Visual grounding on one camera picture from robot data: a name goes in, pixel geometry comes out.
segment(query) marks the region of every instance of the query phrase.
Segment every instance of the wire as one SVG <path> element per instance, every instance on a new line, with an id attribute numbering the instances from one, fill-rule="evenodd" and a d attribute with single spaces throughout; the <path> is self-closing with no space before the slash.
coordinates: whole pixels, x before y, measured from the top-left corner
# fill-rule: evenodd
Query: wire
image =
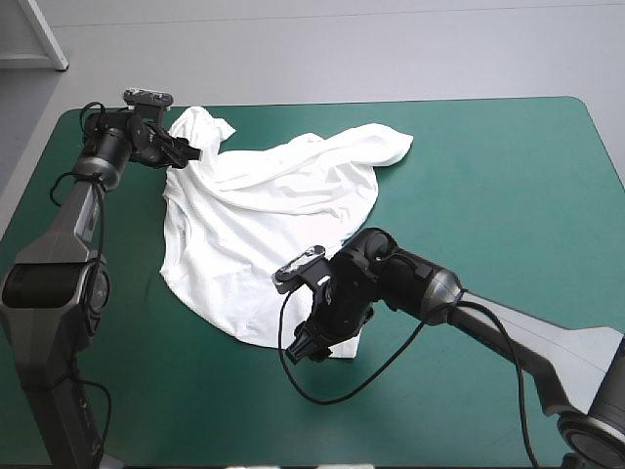
<path id="1" fill-rule="evenodd" d="M 360 391 L 366 388 L 369 384 L 371 384 L 371 382 L 374 379 L 380 376 L 380 374 L 382 374 L 382 372 L 385 369 L 387 369 L 391 365 L 391 363 L 393 363 L 397 359 L 397 357 L 399 357 L 403 353 L 404 350 L 408 348 L 408 346 L 412 343 L 412 341 L 417 338 L 421 330 L 423 330 L 423 328 L 426 326 L 427 321 L 431 317 L 433 317 L 436 313 L 439 313 L 440 311 L 449 308 L 449 306 L 451 305 L 449 303 L 443 303 L 432 308 L 428 312 L 426 318 L 423 321 L 419 322 L 419 325 L 417 325 L 417 327 L 414 329 L 412 334 L 410 334 L 410 336 L 406 339 L 406 341 L 373 374 L 371 374 L 371 376 L 365 379 L 359 386 L 357 386 L 356 388 L 354 388 L 352 391 L 348 392 L 348 394 L 345 394 L 344 396 L 333 398 L 333 399 L 328 399 L 328 400 L 322 400 L 322 399 L 315 398 L 311 396 L 310 394 L 308 394 L 306 391 L 304 391 L 304 389 L 296 381 L 295 377 L 291 373 L 291 370 L 289 369 L 286 363 L 286 360 L 284 359 L 284 351 L 282 350 L 282 325 L 283 325 L 283 318 L 284 318 L 284 308 L 286 307 L 286 303 L 289 301 L 289 298 L 291 297 L 292 294 L 293 292 L 291 291 L 289 292 L 288 295 L 286 295 L 286 298 L 284 299 L 284 302 L 282 303 L 282 308 L 280 308 L 280 320 L 279 320 L 278 332 L 277 332 L 277 352 L 278 352 L 278 356 L 280 357 L 280 363 L 282 364 L 282 368 L 284 369 L 286 376 L 288 377 L 289 381 L 291 382 L 295 390 L 303 398 L 317 405 L 334 405 L 334 404 L 342 403 L 343 401 L 346 401 L 347 399 L 350 399 L 356 394 L 358 394 Z"/>
<path id="2" fill-rule="evenodd" d="M 93 106 L 97 106 L 97 107 L 100 108 L 100 116 L 102 116 L 103 114 L 106 113 L 106 107 L 104 107 L 104 105 L 102 103 L 99 103 L 97 101 L 91 101 L 87 105 L 83 106 L 83 108 L 80 109 L 80 114 L 78 114 L 78 120 L 80 121 L 80 130 L 82 131 L 83 136 L 85 136 L 84 117 L 85 117 L 85 114 L 87 113 L 87 111 L 89 109 L 93 108 Z"/>
<path id="3" fill-rule="evenodd" d="M 512 356 L 512 362 L 515 365 L 515 371 L 517 372 L 517 382 L 519 384 L 519 416 L 521 419 L 521 433 L 523 437 L 523 445 L 525 446 L 525 452 L 527 453 L 527 457 L 529 458 L 531 465 L 534 469 L 540 469 L 538 465 L 538 461 L 536 460 L 536 456 L 534 455 L 534 451 L 531 447 L 531 441 L 529 440 L 529 431 L 527 429 L 527 411 L 525 409 L 525 385 L 523 380 L 523 371 L 521 368 L 521 361 L 519 360 L 519 355 L 515 349 L 515 344 L 510 338 L 508 331 L 502 324 L 501 320 L 497 318 L 497 316 L 486 308 L 484 305 L 480 303 L 476 303 L 473 301 L 460 301 L 458 302 L 458 307 L 471 308 L 472 310 L 478 311 L 488 317 L 499 329 L 499 332 L 506 340 L 508 348 L 510 349 L 510 355 Z"/>
<path id="4" fill-rule="evenodd" d="M 104 429 L 102 431 L 102 437 L 101 437 L 102 443 L 100 444 L 100 449 L 98 451 L 99 457 L 97 457 L 95 461 L 95 467 L 97 468 L 99 467 L 100 460 L 102 459 L 102 456 L 104 455 L 104 445 L 106 443 L 106 437 L 108 436 L 108 427 L 110 425 L 110 417 L 112 415 L 113 399 L 110 395 L 110 392 L 106 388 L 106 386 L 102 383 L 98 383 L 96 381 L 89 381 L 87 379 L 82 379 L 82 378 L 74 378 L 74 381 L 77 383 L 86 385 L 86 386 L 92 386 L 94 388 L 98 388 L 106 396 L 106 421 L 104 422 Z"/>
<path id="5" fill-rule="evenodd" d="M 414 339 L 417 338 L 419 333 L 423 330 L 425 325 L 428 323 L 428 320 L 433 318 L 435 314 L 437 314 L 440 311 L 443 311 L 445 309 L 449 309 L 450 310 L 450 314 L 451 314 L 451 312 L 453 312 L 453 309 L 456 308 L 456 307 L 466 307 L 466 308 L 474 309 L 474 310 L 476 310 L 476 311 L 486 315 L 495 324 L 495 326 L 497 327 L 497 329 L 499 330 L 501 335 L 506 340 L 508 348 L 510 349 L 510 355 L 512 356 L 513 363 L 515 365 L 515 371 L 517 372 L 517 381 L 518 381 L 518 384 L 519 384 L 519 415 L 520 415 L 520 419 L 521 419 L 521 433 L 522 433 L 523 445 L 525 447 L 525 452 L 527 453 L 527 457 L 529 458 L 532 467 L 534 469 L 540 469 L 538 461 L 536 460 L 536 456 L 534 455 L 534 451 L 533 451 L 533 449 L 531 447 L 531 441 L 529 439 L 529 430 L 528 430 L 528 427 L 527 427 L 527 412 L 526 412 L 526 409 L 525 409 L 525 389 L 524 389 L 523 373 L 522 373 L 522 368 L 521 368 L 521 361 L 519 360 L 519 355 L 517 354 L 517 351 L 515 349 L 514 342 L 510 338 L 510 335 L 506 331 L 506 328 L 504 327 L 504 325 L 501 323 L 501 320 L 499 320 L 497 318 L 497 316 L 492 311 L 490 311 L 484 305 L 481 305 L 479 303 L 475 303 L 475 302 L 471 302 L 471 301 L 461 301 L 460 298 L 462 297 L 464 292 L 465 292 L 464 289 L 461 290 L 460 294 L 451 303 L 442 303 L 442 304 L 440 304 L 440 305 L 430 309 L 426 314 L 424 314 L 423 320 L 421 322 L 419 322 L 417 327 L 414 329 L 412 334 L 410 334 L 410 336 L 403 343 L 403 345 L 401 345 L 401 347 L 399 347 L 396 350 L 396 352 L 394 354 L 392 354 L 391 357 L 384 362 L 384 364 L 382 364 L 382 366 L 380 366 L 371 376 L 369 376 L 367 379 L 365 379 L 358 387 L 356 387 L 355 389 L 350 391 L 348 394 L 346 394 L 344 396 L 341 396 L 339 398 L 334 398 L 334 399 L 329 399 L 329 400 L 321 400 L 321 399 L 318 399 L 318 398 L 315 398 L 315 397 L 311 396 L 306 391 L 304 391 L 304 389 L 302 389 L 302 387 L 295 380 L 295 377 L 291 373 L 291 370 L 289 369 L 289 367 L 288 367 L 288 365 L 286 363 L 286 360 L 284 359 L 284 352 L 282 350 L 282 326 L 283 326 L 283 318 L 284 318 L 284 309 L 286 307 L 286 304 L 287 304 L 289 298 L 293 294 L 293 291 L 291 291 L 291 292 L 289 292 L 289 294 L 284 299 L 284 302 L 282 303 L 282 308 L 280 308 L 280 319 L 279 319 L 279 325 L 278 325 L 278 336 L 277 336 L 278 349 L 277 349 L 277 351 L 278 351 L 278 356 L 280 358 L 280 363 L 282 364 L 282 368 L 284 369 L 284 372 L 286 373 L 286 376 L 288 377 L 289 381 L 291 382 L 291 384 L 293 385 L 295 390 L 302 397 L 307 399 L 308 401 L 310 401 L 312 403 L 315 403 L 317 405 L 334 405 L 334 404 L 338 404 L 338 403 L 344 402 L 347 399 L 350 399 L 353 396 L 355 396 L 356 394 L 358 394 L 360 391 L 362 391 L 364 388 L 366 388 L 373 380 L 375 380 L 380 374 L 382 374 L 382 372 L 387 367 L 389 367 L 389 365 L 391 363 L 393 363 L 395 361 L 395 359 L 397 357 L 399 357 L 399 355 L 401 355 L 403 353 L 403 351 L 414 341 Z"/>
<path id="6" fill-rule="evenodd" d="M 93 188 L 93 191 L 96 193 L 96 200 L 98 201 L 98 207 L 100 209 L 100 215 L 99 215 L 100 235 L 98 236 L 98 248 L 96 252 L 96 257 L 90 261 L 94 263 L 95 267 L 93 267 L 89 271 L 89 277 L 87 278 L 87 284 L 85 286 L 85 296 L 83 297 L 83 300 L 82 300 L 83 307 L 88 308 L 94 315 L 96 314 L 96 312 L 93 308 L 93 305 L 91 304 L 91 299 L 93 298 L 94 288 L 96 285 L 96 277 L 98 276 L 98 270 L 99 270 L 100 264 L 102 263 L 102 254 L 104 251 L 104 233 L 105 233 L 103 193 L 106 192 L 106 190 L 104 187 L 104 183 L 101 180 L 101 175 L 102 174 L 100 173 L 94 173 L 90 176 L 83 176 L 74 172 L 62 173 L 57 178 L 53 186 L 50 188 L 50 199 L 57 206 L 61 206 L 62 204 L 59 203 L 57 199 L 55 198 L 55 191 L 57 187 L 59 186 L 59 184 L 61 183 L 61 181 L 68 176 L 73 176 L 74 178 L 76 178 L 77 182 L 84 181 L 84 182 L 90 183 Z M 76 341 L 74 340 L 74 345 L 72 347 L 72 352 L 71 352 L 72 360 L 75 360 L 75 354 L 76 354 L 75 347 L 76 347 Z M 104 384 L 101 384 L 95 381 L 89 381 L 89 380 L 82 379 L 82 378 L 77 378 L 75 374 L 72 375 L 71 378 L 75 382 L 81 383 L 83 385 L 88 385 L 88 386 L 99 388 L 106 395 L 106 401 L 107 401 L 106 421 L 104 423 L 104 430 L 103 430 L 102 437 L 101 437 L 99 457 L 95 459 L 95 467 L 97 468 L 100 464 L 100 460 L 102 459 L 102 456 L 104 455 L 104 445 L 106 444 L 106 437 L 108 436 L 108 427 L 110 425 L 110 419 L 112 415 L 112 398 L 111 398 L 110 392 L 108 391 L 108 389 L 106 388 Z"/>

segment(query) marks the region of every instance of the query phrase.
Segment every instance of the floor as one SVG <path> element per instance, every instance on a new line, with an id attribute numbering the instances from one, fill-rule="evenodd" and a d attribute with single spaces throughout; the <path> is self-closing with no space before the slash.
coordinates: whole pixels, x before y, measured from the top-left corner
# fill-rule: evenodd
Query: floor
<path id="1" fill-rule="evenodd" d="M 177 106 L 575 96 L 625 177 L 625 0 L 39 0 L 66 72 L 0 71 L 0 235 L 57 118 Z"/>

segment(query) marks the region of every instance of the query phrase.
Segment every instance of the green tabletop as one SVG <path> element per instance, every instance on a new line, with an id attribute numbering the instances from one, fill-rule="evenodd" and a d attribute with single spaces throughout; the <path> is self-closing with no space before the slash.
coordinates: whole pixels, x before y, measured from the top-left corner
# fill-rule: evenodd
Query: green tabletop
<path id="1" fill-rule="evenodd" d="M 266 149 L 368 122 L 414 135 L 377 169 L 367 226 L 455 271 L 465 286 L 569 327 L 625 330 L 625 196 L 591 117 L 572 98 L 210 107 L 237 132 L 223 149 Z M 182 112 L 168 112 L 169 126 Z M 81 149 L 77 111 L 61 116 L 0 244 L 0 272 L 52 221 L 48 189 Z M 158 273 L 162 170 L 129 164 L 106 198 L 113 295 L 85 378 L 113 395 L 106 451 L 130 464 L 528 465 L 513 367 L 446 325 L 428 328 L 368 389 L 341 405 L 304 401 L 275 350 L 239 343 L 187 309 Z M 303 362 L 312 393 L 350 390 L 416 322 L 377 306 L 354 361 Z M 566 448 L 527 380 L 539 461 Z M 102 422 L 105 402 L 89 391 Z M 0 339 L 0 463 L 46 463 L 11 349 Z"/>

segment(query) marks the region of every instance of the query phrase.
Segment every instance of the white cloth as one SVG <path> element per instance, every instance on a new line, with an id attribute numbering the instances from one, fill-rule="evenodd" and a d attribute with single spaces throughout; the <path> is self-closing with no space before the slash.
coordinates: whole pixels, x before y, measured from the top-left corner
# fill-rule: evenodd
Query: white cloth
<path id="1" fill-rule="evenodd" d="M 166 253 L 160 273 L 192 310 L 237 339 L 277 347 L 283 296 L 271 274 L 306 248 L 328 257 L 364 222 L 378 195 L 372 166 L 403 158 L 412 137 L 368 124 L 323 140 L 305 134 L 262 151 L 225 151 L 234 130 L 190 107 L 171 134 L 201 149 L 200 160 L 167 171 Z M 311 311 L 302 287 L 284 313 L 284 346 Z M 353 358 L 358 338 L 333 348 Z"/>

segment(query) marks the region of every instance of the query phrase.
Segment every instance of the robotic arm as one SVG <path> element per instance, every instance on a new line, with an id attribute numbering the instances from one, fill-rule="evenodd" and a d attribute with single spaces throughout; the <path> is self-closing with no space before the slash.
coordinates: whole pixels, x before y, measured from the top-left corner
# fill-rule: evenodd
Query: robotic arm
<path id="1" fill-rule="evenodd" d="M 110 292 L 102 252 L 91 244 L 104 194 L 117 188 L 129 160 L 184 168 L 199 157 L 198 149 L 162 128 L 171 95 L 129 89 L 124 100 L 130 109 L 107 112 L 98 103 L 83 109 L 81 122 L 88 108 L 100 106 L 84 125 L 84 147 L 70 173 L 76 183 L 48 231 L 18 254 L 0 284 L 0 322 L 50 459 L 59 468 L 123 467 L 104 454 L 104 437 L 76 364 L 76 354 L 98 331 Z"/>
<path id="2" fill-rule="evenodd" d="M 273 283 L 279 293 L 303 284 L 312 290 L 312 312 L 286 350 L 293 363 L 329 357 L 330 346 L 358 335 L 378 300 L 429 325 L 449 323 L 511 360 L 499 328 L 470 305 L 487 308 L 505 326 L 521 367 L 533 376 L 543 412 L 560 415 L 558 428 L 566 442 L 594 464 L 625 468 L 625 340 L 620 332 L 566 329 L 482 298 L 463 289 L 448 269 L 399 248 L 376 228 L 361 231 L 330 261 L 321 246 L 308 249 L 278 270 Z"/>

